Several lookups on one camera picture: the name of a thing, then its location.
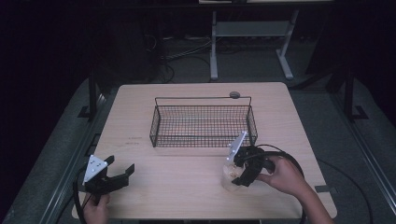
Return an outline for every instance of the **black cable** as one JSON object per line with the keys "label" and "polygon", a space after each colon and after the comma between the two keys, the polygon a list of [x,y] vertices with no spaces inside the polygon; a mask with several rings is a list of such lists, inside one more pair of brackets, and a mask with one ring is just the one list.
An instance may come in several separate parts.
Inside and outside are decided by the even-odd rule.
{"label": "black cable", "polygon": [[[303,168],[301,168],[301,166],[297,162],[297,160],[295,160],[290,154],[283,151],[279,147],[275,147],[275,146],[268,145],[268,144],[261,144],[261,145],[257,145],[256,147],[273,147],[273,148],[279,150],[279,152],[266,151],[264,153],[259,153],[257,155],[250,156],[251,158],[256,157],[256,156],[282,156],[282,157],[285,157],[286,159],[290,160],[296,166],[296,168],[300,171],[301,175],[304,177]],[[303,211],[301,213],[300,224],[304,224],[305,221],[306,221],[306,213],[305,213],[305,210],[303,209]]]}
{"label": "black cable", "polygon": [[186,41],[192,42],[192,43],[197,43],[197,44],[205,43],[205,42],[207,42],[207,39],[210,39],[210,37],[208,37],[208,36],[203,36],[203,37],[194,38],[194,39],[192,39],[192,38],[186,38],[186,37],[183,38],[183,40],[186,40]]}
{"label": "black cable", "polygon": [[274,147],[273,145],[269,145],[269,144],[261,144],[261,145],[258,145],[256,147],[273,147],[273,148],[275,148],[275,149],[277,149],[277,150],[279,150],[281,152],[285,152],[284,150],[280,149],[279,147]]}
{"label": "black cable", "polygon": [[165,59],[165,60],[173,60],[173,59],[177,59],[177,58],[182,58],[183,56],[186,56],[186,55],[203,52],[203,50],[208,50],[208,49],[210,49],[210,46],[211,46],[211,40],[209,39],[209,40],[206,41],[205,44],[203,44],[201,46],[198,46],[198,47],[195,47],[193,49],[189,49],[189,50],[186,50],[184,52],[180,52],[180,53],[177,53],[177,54],[174,54],[174,55],[163,56],[163,59]]}
{"label": "black cable", "polygon": [[70,204],[70,202],[72,201],[72,199],[73,199],[73,195],[70,196],[70,198],[67,200],[66,204],[65,204],[64,207],[62,208],[61,213],[59,214],[59,216],[58,216],[58,218],[56,219],[56,222],[55,222],[55,223],[59,223],[59,220],[61,220],[61,217],[62,217],[62,215],[64,214],[64,210],[66,210],[67,205]]}
{"label": "black cable", "polygon": [[366,202],[367,205],[367,209],[369,210],[369,223],[372,224],[373,223],[373,211],[372,211],[372,207],[370,205],[369,200],[367,199],[367,195],[364,193],[363,189],[359,186],[359,184],[349,175],[347,175],[345,172],[343,172],[341,169],[337,168],[336,166],[329,164],[328,162],[321,160],[319,158],[317,158],[317,161],[320,161],[330,167],[332,167],[335,171],[339,172],[340,174],[342,174],[343,176],[345,176],[346,178],[348,178],[353,185],[355,185],[355,187],[361,192],[361,196],[363,197],[364,201]]}
{"label": "black cable", "polygon": [[79,174],[81,174],[81,172],[86,170],[86,168],[87,168],[86,165],[81,167],[78,170],[77,174],[76,174],[75,180],[73,181],[73,198],[74,198],[74,201],[75,201],[75,206],[76,206],[76,210],[77,210],[79,221],[82,224],[87,224],[87,222],[85,221],[84,212],[83,212],[81,204],[79,202],[79,197],[78,197],[78,177],[79,177]]}
{"label": "black cable", "polygon": [[87,205],[88,201],[90,200],[90,198],[92,197],[92,194],[90,194],[90,197],[88,197],[87,201],[85,201],[85,203],[82,205],[82,210],[84,211],[85,205]]}
{"label": "black cable", "polygon": [[174,82],[173,78],[175,77],[175,69],[168,64],[160,64],[160,65],[163,65],[165,67],[166,73],[168,72],[168,69],[171,71],[171,77],[166,79],[165,73],[163,71],[161,71],[161,69],[159,70],[160,73],[163,75],[163,80],[162,80],[163,84],[167,84],[169,82]]}
{"label": "black cable", "polygon": [[207,60],[205,60],[205,59],[203,59],[201,57],[198,57],[198,56],[193,56],[193,55],[181,56],[181,57],[178,57],[178,58],[175,58],[175,59],[168,60],[168,62],[172,62],[172,61],[175,61],[175,60],[181,60],[181,59],[198,59],[198,60],[204,62],[210,68],[210,63]]}
{"label": "black cable", "polygon": [[312,77],[309,77],[308,79],[300,82],[297,85],[288,86],[288,90],[302,90],[302,89],[310,86],[311,84],[321,80],[322,78],[325,78],[326,76],[332,75],[334,72],[338,71],[341,68],[343,68],[343,64],[341,64],[341,63],[332,65],[331,67],[329,67],[329,68],[325,69],[324,71],[321,71],[321,72],[313,75]]}
{"label": "black cable", "polygon": [[232,40],[230,40],[230,38],[224,38],[222,41],[219,41],[219,44],[217,45],[217,53],[218,54],[236,54],[236,53],[242,52],[246,49],[244,49],[242,47],[241,43],[235,42],[234,39],[232,41]]}

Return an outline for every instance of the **wire basket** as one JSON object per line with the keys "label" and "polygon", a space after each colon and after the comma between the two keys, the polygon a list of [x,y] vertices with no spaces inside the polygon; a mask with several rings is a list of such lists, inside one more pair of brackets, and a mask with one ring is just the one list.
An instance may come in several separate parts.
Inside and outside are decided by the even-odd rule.
{"label": "wire basket", "polygon": [[[151,124],[150,140],[154,147],[227,147],[242,131],[247,135],[242,146],[254,145],[258,134],[250,105],[213,105],[230,97],[157,97]],[[159,105],[166,99],[168,105]],[[191,105],[191,102],[209,105]]]}

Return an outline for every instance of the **wooden table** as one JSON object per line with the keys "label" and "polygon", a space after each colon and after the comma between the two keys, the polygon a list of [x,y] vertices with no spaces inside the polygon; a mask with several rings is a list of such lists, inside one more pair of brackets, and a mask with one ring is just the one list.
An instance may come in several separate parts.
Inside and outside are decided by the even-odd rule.
{"label": "wooden table", "polygon": [[[130,219],[299,218],[292,196],[255,181],[230,192],[220,180],[227,147],[153,147],[149,132],[155,97],[251,96],[258,144],[292,155],[311,187],[326,185],[289,91],[283,83],[207,83],[127,85],[119,89],[94,155],[114,155],[108,176],[123,174],[132,163],[130,185],[111,193],[110,217]],[[319,193],[332,217],[329,192]]]}

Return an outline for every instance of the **metal stand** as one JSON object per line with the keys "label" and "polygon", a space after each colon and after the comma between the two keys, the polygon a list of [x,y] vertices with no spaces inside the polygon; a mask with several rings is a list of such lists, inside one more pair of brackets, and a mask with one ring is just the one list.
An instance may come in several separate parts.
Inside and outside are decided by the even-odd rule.
{"label": "metal stand", "polygon": [[96,104],[96,84],[94,80],[93,72],[90,74],[88,78],[88,86],[90,91],[90,106],[83,106],[79,111],[79,118],[88,118],[88,121],[91,122],[96,114],[97,104]]}
{"label": "metal stand", "polygon": [[346,87],[345,87],[345,97],[344,97],[344,113],[346,117],[353,122],[355,119],[368,119],[368,116],[364,112],[363,108],[360,105],[356,105],[356,109],[358,110],[358,114],[353,114],[352,106],[353,106],[353,82],[355,76],[353,72],[350,70],[346,73]]}
{"label": "metal stand", "polygon": [[212,80],[217,80],[219,78],[216,58],[216,42],[218,36],[284,36],[285,41],[281,49],[276,50],[276,55],[286,79],[293,79],[293,74],[290,71],[285,55],[298,13],[299,10],[294,10],[289,21],[217,21],[216,11],[213,11],[210,78]]}

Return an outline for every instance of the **human hand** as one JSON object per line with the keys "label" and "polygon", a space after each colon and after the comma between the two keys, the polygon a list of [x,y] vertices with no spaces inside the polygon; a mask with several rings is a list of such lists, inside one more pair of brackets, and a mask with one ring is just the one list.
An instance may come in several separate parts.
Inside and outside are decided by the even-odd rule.
{"label": "human hand", "polygon": [[110,202],[109,194],[102,195],[99,204],[95,204],[94,196],[87,193],[84,202],[86,202],[84,206],[84,218],[87,224],[106,224],[108,222],[107,204]]}
{"label": "human hand", "polygon": [[274,172],[269,175],[259,174],[256,178],[257,180],[265,182],[269,186],[293,195],[296,198],[302,197],[306,192],[312,191],[311,187],[304,180],[303,175],[291,161],[278,156],[272,156],[268,159],[276,167]]}

